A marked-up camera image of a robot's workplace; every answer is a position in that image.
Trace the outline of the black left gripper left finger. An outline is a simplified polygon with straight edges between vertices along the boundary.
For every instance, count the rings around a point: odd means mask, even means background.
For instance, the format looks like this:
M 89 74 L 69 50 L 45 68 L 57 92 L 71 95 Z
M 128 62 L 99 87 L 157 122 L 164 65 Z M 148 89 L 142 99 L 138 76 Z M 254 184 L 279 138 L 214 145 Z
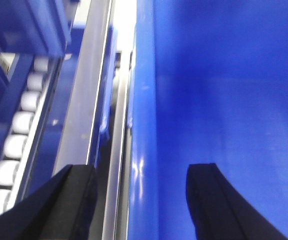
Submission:
M 0 215 L 0 240 L 87 240 L 97 199 L 94 166 L 69 164 Z

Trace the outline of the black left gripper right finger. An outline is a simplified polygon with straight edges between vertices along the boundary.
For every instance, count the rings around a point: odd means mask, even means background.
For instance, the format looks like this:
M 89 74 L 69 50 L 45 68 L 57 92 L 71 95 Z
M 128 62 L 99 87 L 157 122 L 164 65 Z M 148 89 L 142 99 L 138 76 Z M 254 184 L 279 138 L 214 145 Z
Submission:
M 214 163 L 191 164 L 186 202 L 198 240 L 285 240 Z

